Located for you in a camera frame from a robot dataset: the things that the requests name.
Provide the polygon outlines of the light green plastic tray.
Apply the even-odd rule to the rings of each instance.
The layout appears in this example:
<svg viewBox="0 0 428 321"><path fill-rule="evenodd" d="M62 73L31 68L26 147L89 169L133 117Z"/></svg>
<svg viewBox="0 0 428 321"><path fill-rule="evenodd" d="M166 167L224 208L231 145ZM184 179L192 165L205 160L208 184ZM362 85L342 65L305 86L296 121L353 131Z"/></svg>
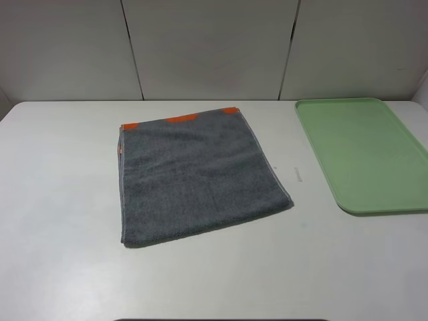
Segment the light green plastic tray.
<svg viewBox="0 0 428 321"><path fill-rule="evenodd" d="M354 216L427 210L427 149L383 101L300 100L295 107L341 209Z"/></svg>

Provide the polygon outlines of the grey towel with orange pattern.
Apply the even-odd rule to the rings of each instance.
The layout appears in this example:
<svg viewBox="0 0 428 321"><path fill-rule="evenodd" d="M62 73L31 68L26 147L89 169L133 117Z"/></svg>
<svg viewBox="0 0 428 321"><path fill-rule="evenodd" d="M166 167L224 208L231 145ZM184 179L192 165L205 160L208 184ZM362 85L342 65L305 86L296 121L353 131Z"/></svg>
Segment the grey towel with orange pattern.
<svg viewBox="0 0 428 321"><path fill-rule="evenodd" d="M238 108L123 124L121 242L146 247L293 207Z"/></svg>

